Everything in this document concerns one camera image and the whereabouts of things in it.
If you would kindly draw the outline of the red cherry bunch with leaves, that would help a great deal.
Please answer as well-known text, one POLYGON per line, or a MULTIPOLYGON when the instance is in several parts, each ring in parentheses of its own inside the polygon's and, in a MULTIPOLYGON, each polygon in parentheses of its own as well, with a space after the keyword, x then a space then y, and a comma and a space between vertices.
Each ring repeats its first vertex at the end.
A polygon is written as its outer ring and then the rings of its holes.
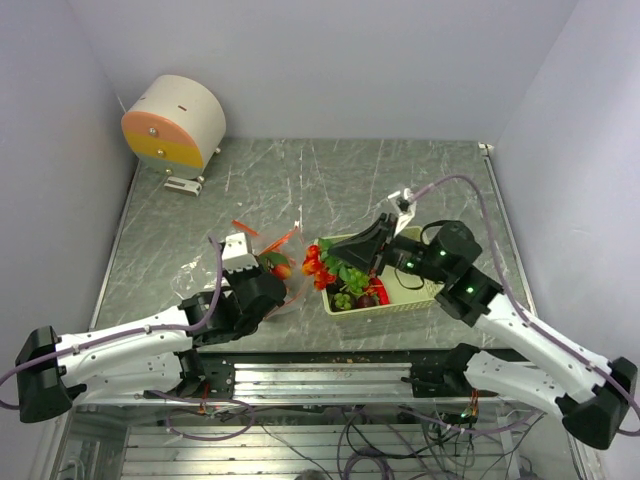
POLYGON ((288 258, 276 251, 268 251, 258 256, 260 265, 269 273, 282 281, 288 280, 292 275, 292 269, 288 258))

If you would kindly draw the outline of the clear zip bag orange zipper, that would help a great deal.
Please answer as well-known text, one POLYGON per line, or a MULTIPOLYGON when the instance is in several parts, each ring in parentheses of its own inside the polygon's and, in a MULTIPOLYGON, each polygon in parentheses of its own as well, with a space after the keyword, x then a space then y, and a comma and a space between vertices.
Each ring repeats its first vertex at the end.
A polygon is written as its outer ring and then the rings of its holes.
MULTIPOLYGON (((291 227, 269 227, 256 231, 238 220, 231 222, 231 237, 240 239, 243 233, 251 252, 270 273, 284 281, 286 296, 284 305, 276 308, 267 319, 299 310, 304 304, 311 280, 301 271, 306 246, 298 221, 291 227)), ((199 291, 212 290, 216 286, 216 257, 213 248, 197 255, 180 267, 171 280, 173 292, 185 300, 199 291)))

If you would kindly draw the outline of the orange red flower bunch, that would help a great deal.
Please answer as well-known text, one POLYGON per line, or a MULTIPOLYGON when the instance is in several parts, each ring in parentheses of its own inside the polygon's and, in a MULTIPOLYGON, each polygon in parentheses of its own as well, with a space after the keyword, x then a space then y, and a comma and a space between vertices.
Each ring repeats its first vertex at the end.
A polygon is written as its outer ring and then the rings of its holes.
POLYGON ((334 242, 330 239, 319 238, 306 250, 306 257, 301 271, 305 276, 313 278, 314 288, 334 295, 346 290, 343 275, 346 264, 329 253, 334 242))

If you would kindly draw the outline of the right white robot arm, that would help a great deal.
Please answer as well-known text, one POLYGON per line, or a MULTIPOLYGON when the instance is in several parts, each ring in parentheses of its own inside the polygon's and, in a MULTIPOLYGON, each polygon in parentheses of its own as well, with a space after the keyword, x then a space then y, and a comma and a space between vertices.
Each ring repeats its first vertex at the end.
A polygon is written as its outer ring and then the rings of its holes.
POLYGON ((365 231, 330 246, 328 254, 366 274, 391 267, 441 285, 436 301, 444 312, 532 364, 460 344, 440 373, 442 387, 455 396, 483 390, 511 397, 558 418, 580 442, 608 449, 632 405, 637 366, 569 340, 510 299, 505 286, 475 267, 482 249, 464 223, 433 223, 436 232, 428 243, 402 235, 397 223, 396 216, 383 214, 365 231))

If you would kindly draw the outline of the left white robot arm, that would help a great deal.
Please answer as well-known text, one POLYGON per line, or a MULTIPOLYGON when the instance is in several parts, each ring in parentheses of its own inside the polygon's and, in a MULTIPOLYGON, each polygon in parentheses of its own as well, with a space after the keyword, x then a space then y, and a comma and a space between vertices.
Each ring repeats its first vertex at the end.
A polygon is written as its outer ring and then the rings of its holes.
POLYGON ((30 424, 81 404, 129 402, 146 391, 192 397, 207 381, 197 348, 253 334, 286 295, 280 278, 256 267, 223 273, 220 287, 142 320, 81 334, 35 329, 12 371, 14 407, 30 424))

